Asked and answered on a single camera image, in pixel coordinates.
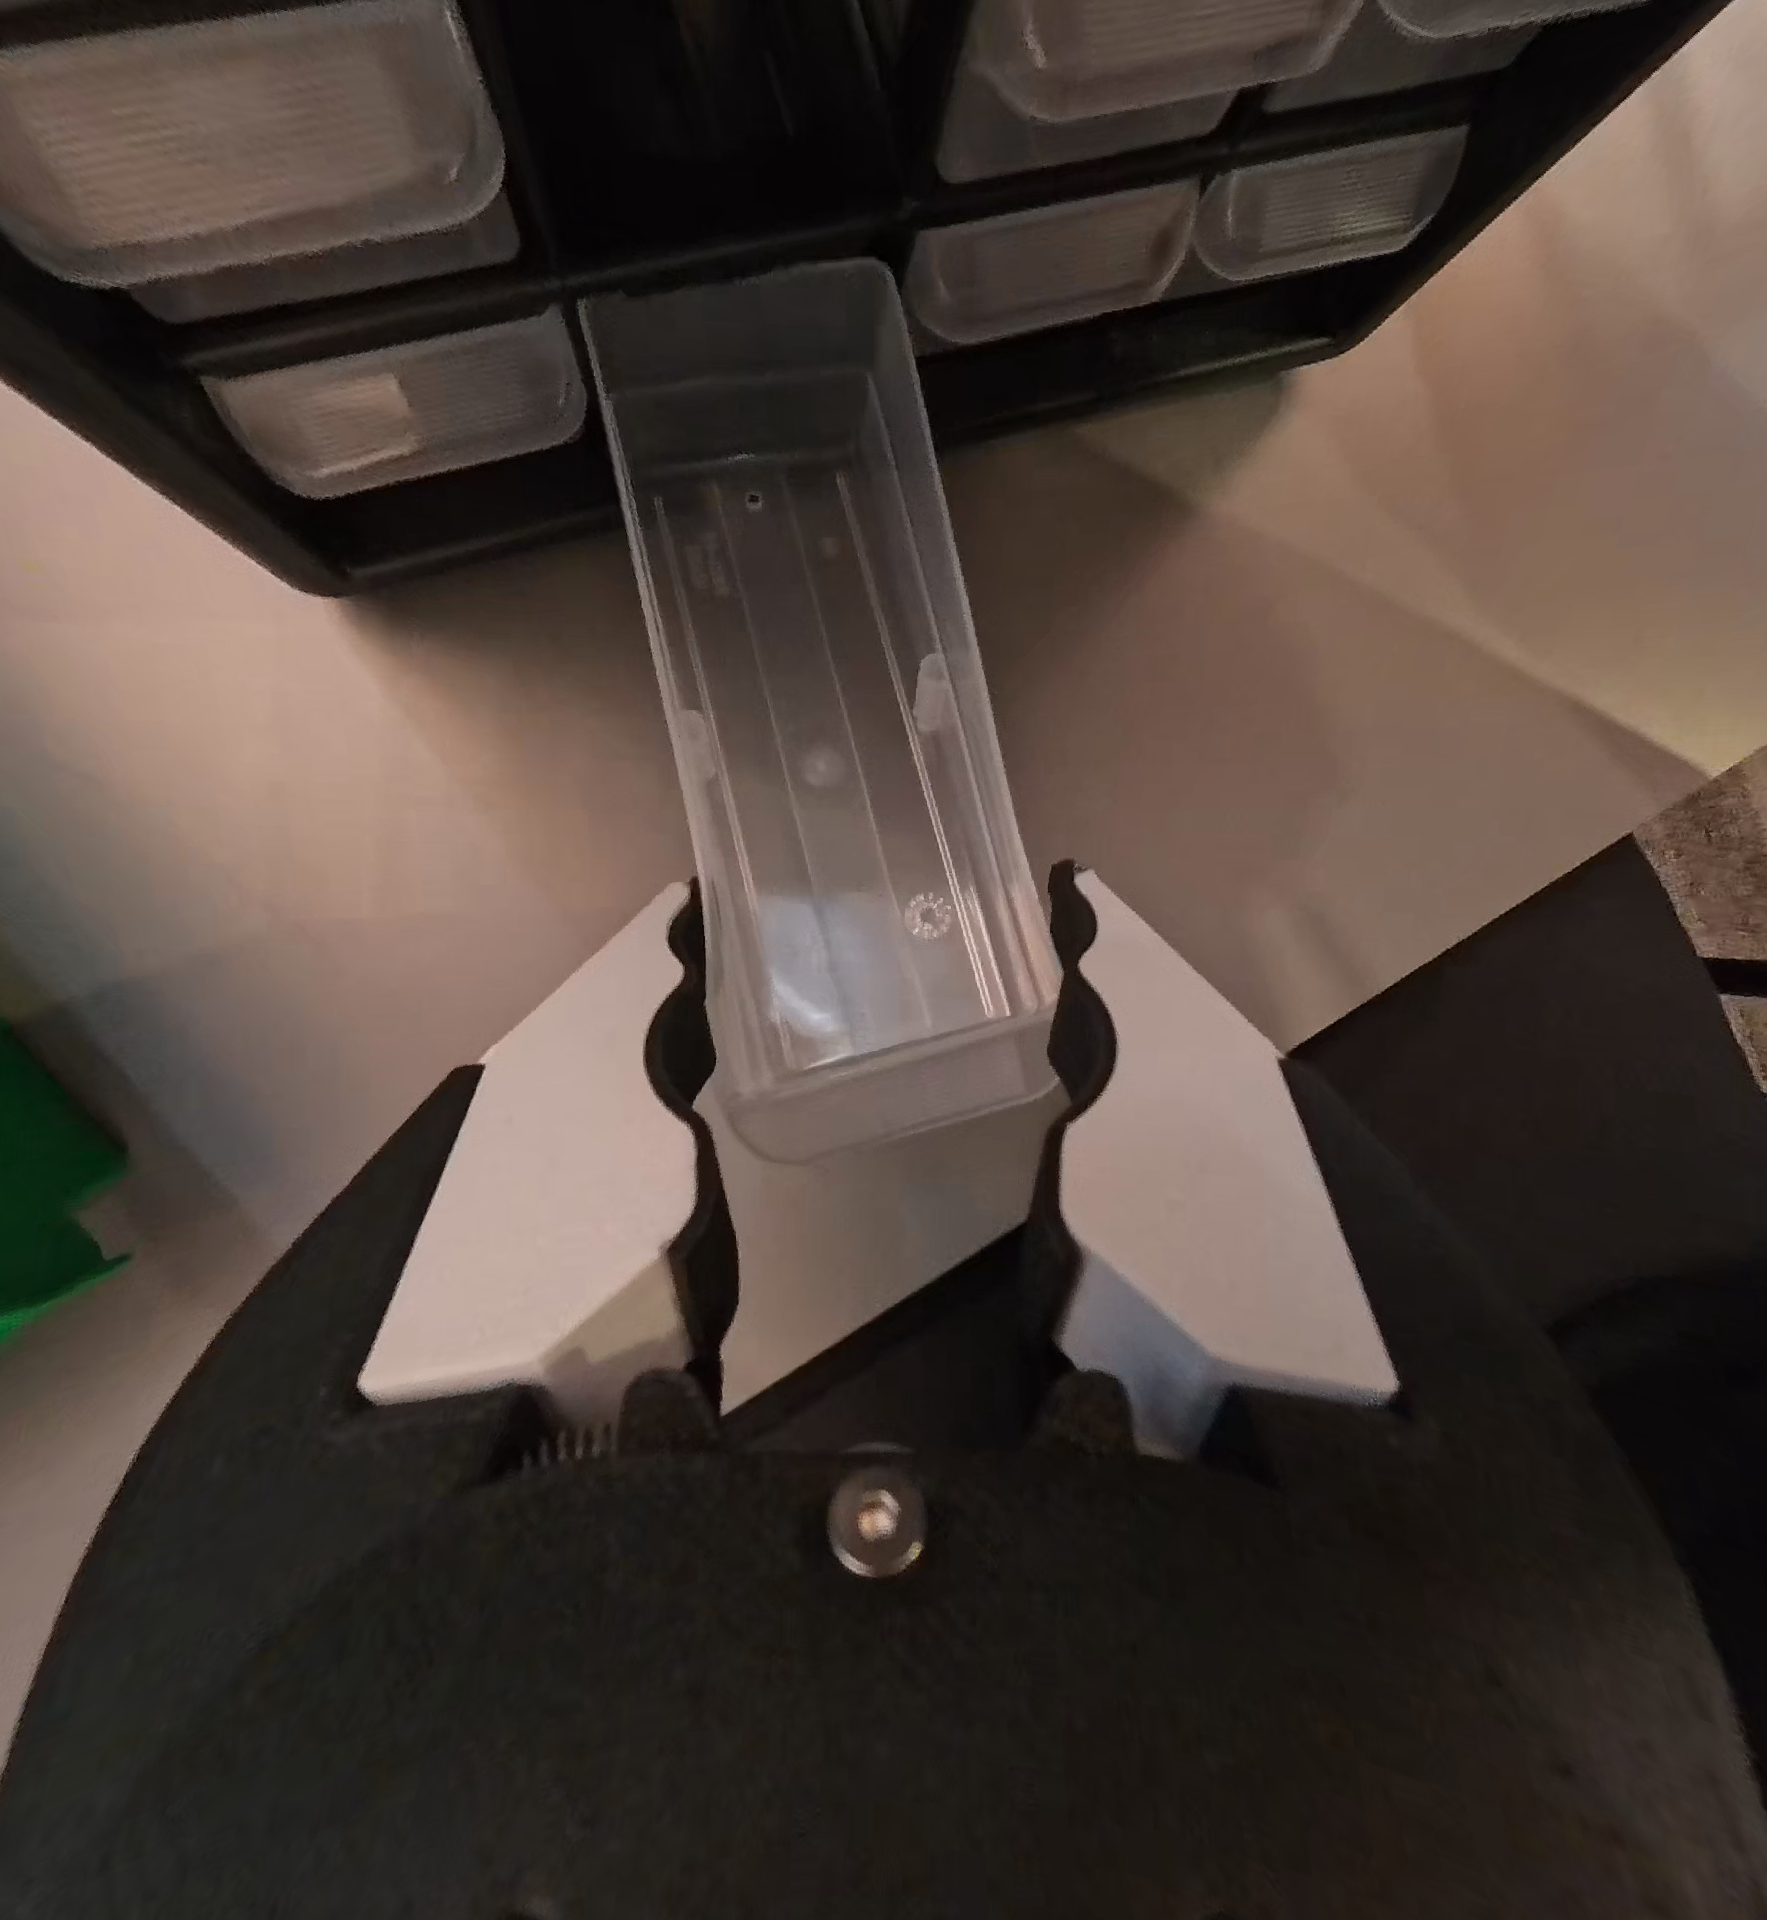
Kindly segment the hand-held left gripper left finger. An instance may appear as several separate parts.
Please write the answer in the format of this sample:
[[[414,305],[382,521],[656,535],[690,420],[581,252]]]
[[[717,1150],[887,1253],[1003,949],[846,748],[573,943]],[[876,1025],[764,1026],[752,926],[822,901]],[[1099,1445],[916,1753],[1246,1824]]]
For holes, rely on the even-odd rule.
[[[677,1371],[717,1406],[740,1276],[695,1109],[715,1068],[683,884],[483,1058],[360,1394],[527,1388],[551,1417],[615,1419],[635,1378]]]

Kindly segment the clear plastic drawer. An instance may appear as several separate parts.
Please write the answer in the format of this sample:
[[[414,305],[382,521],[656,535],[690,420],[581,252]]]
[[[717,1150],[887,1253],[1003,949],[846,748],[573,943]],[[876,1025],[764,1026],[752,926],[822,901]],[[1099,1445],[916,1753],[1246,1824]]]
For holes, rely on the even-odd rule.
[[[1039,1097],[1061,966],[895,277],[580,303],[737,1136],[802,1165]]]

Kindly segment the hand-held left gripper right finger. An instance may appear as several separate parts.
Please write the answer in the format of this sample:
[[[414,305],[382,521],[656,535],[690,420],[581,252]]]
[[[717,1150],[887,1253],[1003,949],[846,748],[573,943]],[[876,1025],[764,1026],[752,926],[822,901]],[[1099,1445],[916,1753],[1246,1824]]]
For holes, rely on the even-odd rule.
[[[1193,1460],[1234,1392],[1387,1407],[1376,1314],[1278,1049],[1101,878],[1047,878],[1062,990],[1023,1244],[1042,1372],[1112,1381]]]

